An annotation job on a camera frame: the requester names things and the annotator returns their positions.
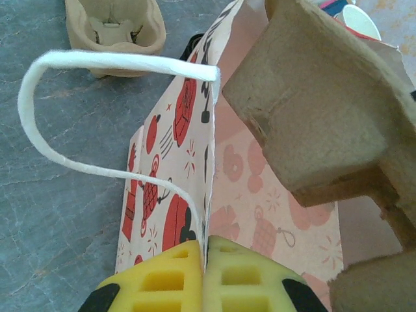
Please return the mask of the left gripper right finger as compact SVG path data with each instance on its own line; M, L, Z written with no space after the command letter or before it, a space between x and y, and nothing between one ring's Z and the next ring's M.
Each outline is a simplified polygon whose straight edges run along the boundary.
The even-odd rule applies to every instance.
M295 271L220 236L207 243L204 311L327 311Z

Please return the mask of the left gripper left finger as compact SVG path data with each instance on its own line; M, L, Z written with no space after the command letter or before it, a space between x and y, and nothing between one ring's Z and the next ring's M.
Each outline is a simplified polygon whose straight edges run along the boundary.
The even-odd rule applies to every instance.
M200 245L188 240L102 281L79 311L202 310Z

